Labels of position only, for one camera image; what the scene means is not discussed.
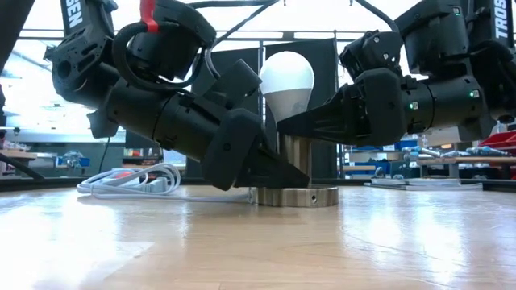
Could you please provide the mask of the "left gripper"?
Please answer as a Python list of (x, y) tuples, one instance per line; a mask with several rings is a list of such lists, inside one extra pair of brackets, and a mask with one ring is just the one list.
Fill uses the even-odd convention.
[(265, 139), (258, 115), (228, 110), (204, 97), (172, 97), (155, 126), (155, 140), (201, 164), (214, 187), (305, 188), (310, 178), (276, 153)]

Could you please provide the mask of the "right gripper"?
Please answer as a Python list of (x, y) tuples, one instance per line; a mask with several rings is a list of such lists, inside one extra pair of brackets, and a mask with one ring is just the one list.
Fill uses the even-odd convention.
[(376, 68), (361, 73), (356, 83), (368, 121), (363, 134), (360, 109), (353, 100), (358, 96), (354, 85), (340, 87), (323, 105), (279, 121), (278, 132), (317, 140), (357, 140), (358, 146), (383, 146), (431, 126), (434, 100), (423, 82)]

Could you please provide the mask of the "metal lamp socket stand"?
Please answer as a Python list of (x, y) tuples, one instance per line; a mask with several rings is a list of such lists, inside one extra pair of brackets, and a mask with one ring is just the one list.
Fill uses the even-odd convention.
[[(278, 152), (308, 177), (312, 177), (312, 153), (309, 139), (278, 135)], [(339, 204), (339, 189), (327, 185), (307, 188), (250, 188), (249, 201), (273, 207), (322, 208)]]

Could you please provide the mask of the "white lightbulb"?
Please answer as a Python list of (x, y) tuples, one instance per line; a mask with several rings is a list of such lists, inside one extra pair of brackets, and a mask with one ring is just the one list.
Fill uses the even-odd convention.
[(314, 70), (303, 55), (291, 51), (273, 54), (264, 62), (260, 79), (260, 91), (275, 122), (307, 111)]

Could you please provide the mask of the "black partition panel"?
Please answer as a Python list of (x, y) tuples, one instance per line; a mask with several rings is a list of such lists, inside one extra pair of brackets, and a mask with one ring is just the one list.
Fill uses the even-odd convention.
[[(248, 48), (248, 49), (240, 49), (240, 50), (232, 50), (232, 51), (222, 51), (222, 52), (212, 52), (211, 59), (213, 61), (213, 65), (222, 76), (237, 60), (242, 59), (246, 62), (251, 69), (257, 74), (258, 73), (258, 49), (257, 48)], [(209, 69), (204, 64), (202, 66), (201, 72), (199, 73), (196, 81), (192, 85), (191, 91), (197, 96), (202, 97), (202, 95), (216, 82), (211, 74)], [(236, 106), (236, 108), (243, 108), (253, 113), (256, 116), (256, 119), (259, 118), (259, 109), (258, 109), (258, 92), (257, 90), (252, 94), (248, 95), (244, 98), (243, 102)]]
[[(314, 70), (314, 88), (310, 96), (308, 109), (322, 105), (333, 97), (338, 81), (336, 50), (333, 39), (304, 40), (291, 43), (272, 44), (265, 47), (265, 59), (283, 51), (303, 55)], [(315, 180), (337, 178), (337, 145), (323, 141), (313, 141), (311, 146), (311, 174)]]

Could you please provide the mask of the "translucent plastic container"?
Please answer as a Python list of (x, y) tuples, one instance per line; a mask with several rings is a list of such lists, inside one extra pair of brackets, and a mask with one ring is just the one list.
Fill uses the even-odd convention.
[(165, 163), (172, 164), (177, 167), (185, 167), (186, 166), (186, 156), (174, 151), (174, 150), (163, 150), (163, 160)]

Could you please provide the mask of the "wooden workbench with tools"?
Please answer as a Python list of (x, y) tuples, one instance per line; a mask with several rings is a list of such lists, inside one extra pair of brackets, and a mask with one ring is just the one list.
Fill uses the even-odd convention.
[(510, 167), (516, 164), (516, 157), (491, 157), (491, 156), (463, 156), (463, 157), (439, 157), (431, 159), (419, 159), (420, 175), (427, 176), (427, 168), (430, 165), (445, 164), (448, 166), (448, 175), (458, 179), (459, 164), (490, 164), (500, 166), (503, 179), (510, 179)]

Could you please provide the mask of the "black computer monitor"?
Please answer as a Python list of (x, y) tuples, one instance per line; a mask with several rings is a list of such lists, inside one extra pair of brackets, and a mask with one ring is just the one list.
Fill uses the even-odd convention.
[(160, 145), (151, 139), (127, 130), (125, 137), (125, 148), (160, 148)]

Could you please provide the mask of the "red storage bin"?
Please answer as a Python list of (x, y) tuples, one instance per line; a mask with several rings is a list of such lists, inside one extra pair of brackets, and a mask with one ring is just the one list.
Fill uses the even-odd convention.
[(496, 133), (479, 144), (480, 147), (491, 147), (510, 154), (516, 154), (516, 130)]

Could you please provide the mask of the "wooden side table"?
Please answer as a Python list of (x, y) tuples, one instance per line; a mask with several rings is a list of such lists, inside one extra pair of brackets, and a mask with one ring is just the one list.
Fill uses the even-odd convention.
[(43, 180), (43, 175), (28, 167), (28, 162), (36, 159), (36, 153), (7, 149), (0, 150), (0, 162), (12, 165), (34, 180)]

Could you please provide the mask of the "black aluminium table frame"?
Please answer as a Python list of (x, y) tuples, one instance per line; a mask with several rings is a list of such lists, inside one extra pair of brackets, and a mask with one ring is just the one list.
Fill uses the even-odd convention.
[[(27, 191), (34, 189), (71, 188), (80, 184), (84, 177), (47, 177), (44, 180), (32, 178), (0, 179), (0, 192)], [(361, 186), (369, 180), (313, 179), (312, 185)], [(516, 180), (474, 180), (462, 179), (462, 184), (482, 183), (487, 191), (516, 193)]]

